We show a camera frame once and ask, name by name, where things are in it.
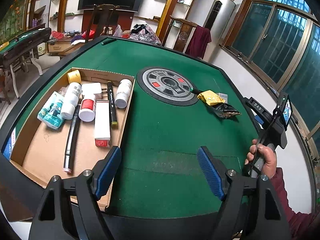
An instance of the green felt tabletop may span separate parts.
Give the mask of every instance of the green felt tabletop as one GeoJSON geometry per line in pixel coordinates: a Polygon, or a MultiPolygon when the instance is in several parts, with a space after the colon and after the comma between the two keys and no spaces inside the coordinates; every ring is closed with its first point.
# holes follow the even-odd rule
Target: green felt tabletop
{"type": "Polygon", "coordinates": [[[5,51],[11,49],[15,44],[22,42],[24,39],[28,37],[28,35],[32,35],[34,33],[37,33],[39,30],[31,30],[31,31],[25,31],[24,33],[21,33],[18,38],[19,40],[16,41],[16,39],[13,39],[9,42],[9,45],[0,50],[0,54],[4,53],[5,51]]]}
{"type": "Polygon", "coordinates": [[[175,218],[215,212],[220,200],[210,191],[196,153],[205,145],[227,168],[241,170],[256,130],[241,101],[219,70],[182,55],[126,40],[100,43],[72,61],[33,100],[28,114],[71,67],[107,70],[136,76],[145,67],[172,69],[201,90],[228,94],[228,103],[242,115],[233,120],[209,113],[202,101],[173,106],[144,92],[136,82],[123,135],[122,163],[108,213],[138,218],[175,218]]]}

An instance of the black snack bag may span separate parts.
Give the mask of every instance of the black snack bag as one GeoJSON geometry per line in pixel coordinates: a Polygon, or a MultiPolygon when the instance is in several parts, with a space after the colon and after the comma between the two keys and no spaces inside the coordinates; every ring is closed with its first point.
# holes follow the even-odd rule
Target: black snack bag
{"type": "Polygon", "coordinates": [[[227,103],[219,103],[214,106],[208,106],[209,110],[213,113],[215,113],[218,117],[222,119],[227,119],[235,115],[240,115],[241,113],[236,110],[233,106],[227,104],[227,103]]]}

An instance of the white medicine bottle with red label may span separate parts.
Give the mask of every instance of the white medicine bottle with red label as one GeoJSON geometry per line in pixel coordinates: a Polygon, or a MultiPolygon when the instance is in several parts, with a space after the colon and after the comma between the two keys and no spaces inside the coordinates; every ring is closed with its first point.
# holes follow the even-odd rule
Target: white medicine bottle with red label
{"type": "Polygon", "coordinates": [[[81,102],[79,118],[84,122],[91,122],[94,120],[96,113],[96,96],[94,94],[87,94],[81,102]]]}

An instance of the yellow snack bag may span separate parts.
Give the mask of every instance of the yellow snack bag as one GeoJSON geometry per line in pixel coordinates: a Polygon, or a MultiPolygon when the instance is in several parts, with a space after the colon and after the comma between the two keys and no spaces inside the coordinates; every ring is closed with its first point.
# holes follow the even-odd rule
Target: yellow snack bag
{"type": "Polygon", "coordinates": [[[204,91],[198,95],[198,98],[201,99],[204,103],[209,106],[214,106],[219,103],[225,103],[226,101],[219,97],[216,93],[211,90],[204,91]]]}
{"type": "Polygon", "coordinates": [[[7,41],[7,42],[5,42],[5,43],[3,43],[1,46],[0,46],[0,50],[2,50],[2,49],[4,49],[6,46],[8,46],[9,45],[9,42],[7,41]]]}

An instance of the wall mural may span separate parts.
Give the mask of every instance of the wall mural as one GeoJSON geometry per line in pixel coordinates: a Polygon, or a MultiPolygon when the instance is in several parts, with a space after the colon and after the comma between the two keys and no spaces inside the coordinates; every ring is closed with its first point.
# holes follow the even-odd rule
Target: wall mural
{"type": "Polygon", "coordinates": [[[25,0],[14,0],[0,22],[0,44],[10,41],[23,32],[23,12],[25,0]]]}

